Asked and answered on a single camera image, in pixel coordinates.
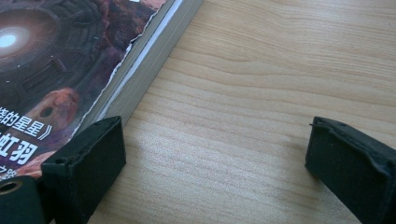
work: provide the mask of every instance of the table surface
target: table surface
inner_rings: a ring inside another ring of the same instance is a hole
[[[396,2],[205,0],[90,223],[359,223],[304,168],[314,116],[396,148]]]

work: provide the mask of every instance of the glowing light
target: glowing light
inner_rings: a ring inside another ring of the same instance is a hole
[[[6,48],[15,43],[17,37],[15,35],[2,35],[0,36],[0,48]]]

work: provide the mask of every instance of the purple cover art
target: purple cover art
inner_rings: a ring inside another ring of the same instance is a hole
[[[0,180],[41,176],[165,1],[0,0]]]

